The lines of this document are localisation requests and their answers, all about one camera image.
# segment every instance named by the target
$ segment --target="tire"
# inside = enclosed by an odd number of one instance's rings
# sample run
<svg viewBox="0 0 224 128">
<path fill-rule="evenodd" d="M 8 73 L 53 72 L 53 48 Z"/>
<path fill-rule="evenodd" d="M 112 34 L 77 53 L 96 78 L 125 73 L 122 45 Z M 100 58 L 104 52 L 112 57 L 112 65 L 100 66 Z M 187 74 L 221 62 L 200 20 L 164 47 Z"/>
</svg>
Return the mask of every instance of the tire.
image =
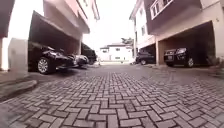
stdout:
<svg viewBox="0 0 224 128">
<path fill-rule="evenodd" d="M 146 65 L 146 61 L 145 60 L 141 60 L 141 65 Z"/>
<path fill-rule="evenodd" d="M 37 63 L 37 70 L 39 73 L 47 75 L 49 73 L 53 73 L 56 70 L 56 67 L 51 65 L 49 59 L 41 57 Z"/>
<path fill-rule="evenodd" d="M 186 67 L 188 67 L 188 68 L 194 67 L 194 59 L 193 58 L 188 59 L 188 61 L 186 62 Z"/>
<path fill-rule="evenodd" d="M 166 65 L 167 65 L 168 67 L 173 67 L 173 66 L 174 66 L 173 63 L 166 63 Z"/>
</svg>

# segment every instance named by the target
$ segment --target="interlocking paving stone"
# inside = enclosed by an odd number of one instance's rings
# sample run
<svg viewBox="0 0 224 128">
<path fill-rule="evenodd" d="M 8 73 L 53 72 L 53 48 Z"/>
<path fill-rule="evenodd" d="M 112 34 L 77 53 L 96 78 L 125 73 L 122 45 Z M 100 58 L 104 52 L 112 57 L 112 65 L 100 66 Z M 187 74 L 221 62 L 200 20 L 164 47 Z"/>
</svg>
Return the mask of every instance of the interlocking paving stone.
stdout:
<svg viewBox="0 0 224 128">
<path fill-rule="evenodd" d="M 129 120 L 121 120 L 121 127 L 132 127 L 141 125 L 141 121 L 139 119 L 129 119 Z"/>
<path fill-rule="evenodd" d="M 100 109 L 100 114 L 116 114 L 115 109 Z"/>
<path fill-rule="evenodd" d="M 118 128 L 117 115 L 108 115 L 108 128 Z"/>
<path fill-rule="evenodd" d="M 10 125 L 10 128 L 27 128 L 27 125 L 16 121 Z"/>
<path fill-rule="evenodd" d="M 36 118 L 30 118 L 30 119 L 28 119 L 25 123 L 26 123 L 26 124 L 29 124 L 29 125 L 32 126 L 32 127 L 37 128 L 37 127 L 40 126 L 40 124 L 42 123 L 42 121 L 39 120 L 39 119 L 36 119 Z"/>
<path fill-rule="evenodd" d="M 40 125 L 40 127 L 39 128 L 49 128 L 49 126 L 50 126 L 51 124 L 50 123 L 42 123 L 41 125 Z"/>
<path fill-rule="evenodd" d="M 88 120 L 93 120 L 93 121 L 106 121 L 106 115 L 90 114 L 88 116 Z"/>
<path fill-rule="evenodd" d="M 194 127 L 199 127 L 200 125 L 202 125 L 203 123 L 206 122 L 205 119 L 201 118 L 201 117 L 198 117 L 198 118 L 195 118 L 191 121 L 189 121 L 190 124 L 192 124 Z"/>
<path fill-rule="evenodd" d="M 85 119 L 89 113 L 89 109 L 82 109 L 77 118 Z"/>
<path fill-rule="evenodd" d="M 176 113 L 186 121 L 192 119 L 190 116 L 180 110 L 176 111 Z"/>
<path fill-rule="evenodd" d="M 106 128 L 106 122 L 97 122 L 96 128 Z"/>
<path fill-rule="evenodd" d="M 224 80 L 194 70 L 102 66 L 52 76 L 59 80 L 1 103 L 0 112 L 12 113 L 16 128 L 224 127 Z"/>
<path fill-rule="evenodd" d="M 125 109 L 117 109 L 119 119 L 128 119 L 128 114 Z"/>
<path fill-rule="evenodd" d="M 54 122 L 54 120 L 56 119 L 56 117 L 54 117 L 54 116 L 50 116 L 50 115 L 42 115 L 42 116 L 40 117 L 40 119 L 43 120 L 43 121 L 52 123 L 52 122 Z"/>
<path fill-rule="evenodd" d="M 162 120 L 159 115 L 155 112 L 155 111 L 147 111 L 150 118 L 153 120 L 153 121 L 160 121 Z"/>
<path fill-rule="evenodd" d="M 176 123 L 173 120 L 166 120 L 162 122 L 156 123 L 158 128 L 172 128 L 173 126 L 176 125 Z"/>
<path fill-rule="evenodd" d="M 57 118 L 53 124 L 50 126 L 50 128 L 59 128 L 62 124 L 62 122 L 64 121 L 64 119 L 62 118 Z"/>
<path fill-rule="evenodd" d="M 174 120 L 176 121 L 177 124 L 179 124 L 183 128 L 192 128 L 192 126 L 188 122 L 186 122 L 180 117 L 177 117 Z"/>
<path fill-rule="evenodd" d="M 139 117 L 145 117 L 148 116 L 145 111 L 142 112 L 130 112 L 128 113 L 130 118 L 139 118 Z"/>
<path fill-rule="evenodd" d="M 53 115 L 54 115 L 54 116 L 57 116 L 57 117 L 63 117 L 63 118 L 65 118 L 65 117 L 68 116 L 68 112 L 55 111 Z"/>
<path fill-rule="evenodd" d="M 70 113 L 69 116 L 65 119 L 64 125 L 72 125 L 78 116 L 78 113 Z"/>
<path fill-rule="evenodd" d="M 76 120 L 74 126 L 92 128 L 94 126 L 94 122 L 85 120 Z"/>
<path fill-rule="evenodd" d="M 143 123 L 143 126 L 145 128 L 156 128 L 153 122 L 150 120 L 149 117 L 141 118 L 141 121 Z"/>
<path fill-rule="evenodd" d="M 164 113 L 160 115 L 164 120 L 172 119 L 176 117 L 177 115 L 174 112 Z"/>
</svg>

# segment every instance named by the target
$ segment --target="sky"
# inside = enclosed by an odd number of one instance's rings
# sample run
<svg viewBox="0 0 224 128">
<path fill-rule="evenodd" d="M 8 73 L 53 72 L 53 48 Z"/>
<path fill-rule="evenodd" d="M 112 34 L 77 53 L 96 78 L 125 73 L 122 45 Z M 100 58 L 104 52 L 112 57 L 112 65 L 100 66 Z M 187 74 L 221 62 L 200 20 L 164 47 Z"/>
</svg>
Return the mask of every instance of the sky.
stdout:
<svg viewBox="0 0 224 128">
<path fill-rule="evenodd" d="M 96 0 L 100 20 L 97 24 L 98 46 L 121 42 L 134 33 L 129 16 L 136 0 Z"/>
</svg>

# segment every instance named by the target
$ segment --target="brick paving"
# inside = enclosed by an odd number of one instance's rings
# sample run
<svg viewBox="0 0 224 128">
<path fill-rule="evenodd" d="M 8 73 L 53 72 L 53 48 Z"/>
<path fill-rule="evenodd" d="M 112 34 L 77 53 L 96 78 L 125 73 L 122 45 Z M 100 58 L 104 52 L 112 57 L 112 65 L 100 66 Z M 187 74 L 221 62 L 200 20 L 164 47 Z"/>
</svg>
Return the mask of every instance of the brick paving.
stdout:
<svg viewBox="0 0 224 128">
<path fill-rule="evenodd" d="M 11 128 L 222 128 L 224 80 L 181 69 L 102 66 L 0 104 Z"/>
</svg>

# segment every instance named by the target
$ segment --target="black car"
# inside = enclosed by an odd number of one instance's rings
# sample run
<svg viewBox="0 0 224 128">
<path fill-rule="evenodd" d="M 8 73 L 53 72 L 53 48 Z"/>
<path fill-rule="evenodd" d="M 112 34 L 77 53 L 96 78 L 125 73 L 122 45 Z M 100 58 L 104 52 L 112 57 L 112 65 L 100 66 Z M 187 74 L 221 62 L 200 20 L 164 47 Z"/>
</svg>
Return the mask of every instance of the black car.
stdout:
<svg viewBox="0 0 224 128">
<path fill-rule="evenodd" d="M 82 55 L 86 56 L 88 58 L 88 62 L 90 65 L 93 65 L 96 62 L 96 53 L 94 50 L 88 49 L 88 50 L 83 50 Z"/>
<path fill-rule="evenodd" d="M 56 69 L 74 67 L 74 60 L 73 55 L 66 55 L 62 49 L 56 50 L 39 43 L 29 42 L 29 70 L 34 69 L 41 74 L 49 74 L 56 71 Z"/>
<path fill-rule="evenodd" d="M 196 48 L 166 50 L 164 61 L 169 67 L 173 67 L 174 65 L 185 65 L 186 67 L 209 65 L 206 51 Z"/>
<path fill-rule="evenodd" d="M 149 52 L 139 52 L 135 59 L 136 64 L 141 63 L 142 65 L 149 64 L 149 63 L 154 64 L 155 62 L 156 62 L 156 57 Z"/>
</svg>

